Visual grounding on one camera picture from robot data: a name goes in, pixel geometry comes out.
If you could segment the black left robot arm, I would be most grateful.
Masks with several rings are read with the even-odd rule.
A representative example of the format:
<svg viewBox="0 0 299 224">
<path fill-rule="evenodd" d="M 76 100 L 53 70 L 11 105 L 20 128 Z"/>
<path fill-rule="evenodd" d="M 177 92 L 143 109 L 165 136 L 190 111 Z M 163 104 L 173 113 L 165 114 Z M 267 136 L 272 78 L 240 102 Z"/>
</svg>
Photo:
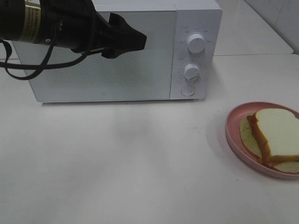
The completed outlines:
<svg viewBox="0 0 299 224">
<path fill-rule="evenodd" d="M 68 48 L 74 53 L 100 53 L 114 59 L 143 50 L 147 37 L 111 13 L 105 20 L 90 0 L 2 0 L 0 37 Z"/>
</svg>

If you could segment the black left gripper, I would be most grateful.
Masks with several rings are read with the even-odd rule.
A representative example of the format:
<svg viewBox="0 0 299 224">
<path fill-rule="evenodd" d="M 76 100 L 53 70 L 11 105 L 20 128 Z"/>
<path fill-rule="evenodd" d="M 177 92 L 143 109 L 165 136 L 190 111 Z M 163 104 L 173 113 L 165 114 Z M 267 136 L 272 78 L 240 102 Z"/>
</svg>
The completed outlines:
<svg viewBox="0 0 299 224">
<path fill-rule="evenodd" d="M 47 40 L 52 40 L 54 26 L 60 23 L 56 46 L 72 49 L 76 53 L 86 50 L 91 36 L 92 49 L 103 47 L 101 55 L 107 59 L 145 48 L 146 35 L 133 29 L 118 14 L 110 13 L 107 22 L 96 12 L 91 0 L 41 0 L 40 6 L 40 44 L 50 45 Z"/>
</svg>

